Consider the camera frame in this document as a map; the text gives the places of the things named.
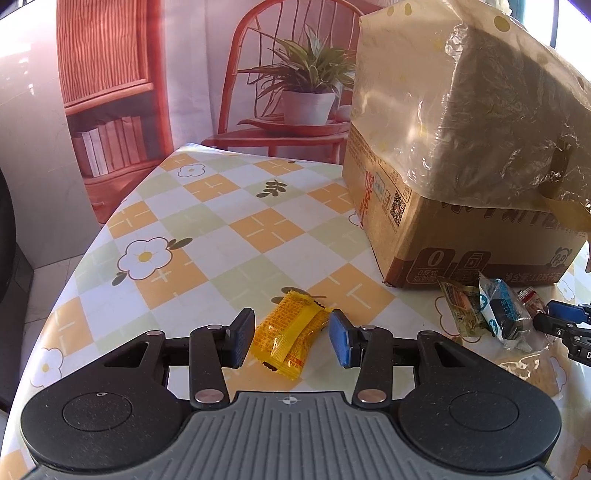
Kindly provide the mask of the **clear blue cookie packet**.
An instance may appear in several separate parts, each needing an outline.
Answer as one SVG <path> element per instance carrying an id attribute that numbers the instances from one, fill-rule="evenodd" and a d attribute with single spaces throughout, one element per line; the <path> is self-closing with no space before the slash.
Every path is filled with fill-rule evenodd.
<path id="1" fill-rule="evenodd" d="M 528 341 L 532 317 L 505 281 L 479 274 L 480 311 L 493 336 L 508 349 L 533 351 Z"/>

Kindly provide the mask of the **gold snack packet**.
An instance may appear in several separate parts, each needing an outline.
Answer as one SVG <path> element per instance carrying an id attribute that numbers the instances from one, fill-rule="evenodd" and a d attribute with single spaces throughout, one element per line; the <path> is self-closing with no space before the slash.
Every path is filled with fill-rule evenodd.
<path id="1" fill-rule="evenodd" d="M 461 337 L 480 338 L 491 333 L 482 313 L 481 294 L 478 287 L 464 285 L 443 277 L 438 278 L 438 283 Z"/>

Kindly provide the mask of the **small red white candy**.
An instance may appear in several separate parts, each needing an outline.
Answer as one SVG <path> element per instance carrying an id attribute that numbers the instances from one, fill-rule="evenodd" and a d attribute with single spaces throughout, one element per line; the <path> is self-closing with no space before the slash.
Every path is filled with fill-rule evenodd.
<path id="1" fill-rule="evenodd" d="M 533 287 L 523 288 L 518 291 L 517 295 L 531 318 L 534 318 L 539 313 L 546 314 L 548 312 L 546 303 Z"/>

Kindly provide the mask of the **yellow snack packet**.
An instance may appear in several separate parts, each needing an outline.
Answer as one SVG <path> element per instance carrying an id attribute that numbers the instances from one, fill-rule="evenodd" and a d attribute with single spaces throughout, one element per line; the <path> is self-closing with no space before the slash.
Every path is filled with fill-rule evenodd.
<path id="1" fill-rule="evenodd" d="M 249 353 L 267 369 L 295 380 L 318 334 L 329 325 L 332 309 L 311 295 L 288 291 L 256 326 Z"/>

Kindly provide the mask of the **checkered floral tablecloth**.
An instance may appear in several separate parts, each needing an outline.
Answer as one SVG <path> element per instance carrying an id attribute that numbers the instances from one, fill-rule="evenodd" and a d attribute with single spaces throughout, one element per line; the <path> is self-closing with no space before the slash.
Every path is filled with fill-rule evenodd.
<path id="1" fill-rule="evenodd" d="M 458 334 L 440 290 L 383 283 L 339 166 L 180 148 L 82 257 L 35 273 L 2 477 L 33 467 L 20 415 L 41 389 L 148 330 L 185 337 L 244 307 L 263 319 L 291 290 L 398 337 Z"/>

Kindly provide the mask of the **cardboard box with plastic liner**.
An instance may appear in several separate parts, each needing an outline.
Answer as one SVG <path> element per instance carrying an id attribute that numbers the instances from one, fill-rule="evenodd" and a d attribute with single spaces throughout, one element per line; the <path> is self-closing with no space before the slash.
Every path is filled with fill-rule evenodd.
<path id="1" fill-rule="evenodd" d="M 360 19 L 342 176 L 384 280 L 550 285 L 590 234 L 590 85 L 481 1 Z"/>

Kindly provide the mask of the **white washing machine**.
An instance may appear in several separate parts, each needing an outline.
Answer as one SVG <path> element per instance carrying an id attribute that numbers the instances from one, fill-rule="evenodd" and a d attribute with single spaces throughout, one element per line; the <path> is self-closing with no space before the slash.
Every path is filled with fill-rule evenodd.
<path id="1" fill-rule="evenodd" d="M 8 290 L 16 253 L 16 223 L 10 190 L 0 172 L 0 301 Z"/>

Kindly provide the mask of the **printed room backdrop cloth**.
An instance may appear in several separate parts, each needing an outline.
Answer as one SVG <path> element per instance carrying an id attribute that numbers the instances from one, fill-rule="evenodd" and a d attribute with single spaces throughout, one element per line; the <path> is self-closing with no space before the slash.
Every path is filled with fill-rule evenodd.
<path id="1" fill-rule="evenodd" d="M 92 210 L 105 222 L 176 148 L 263 114 L 245 69 L 311 27 L 356 43 L 371 1 L 60 1 L 60 89 Z"/>

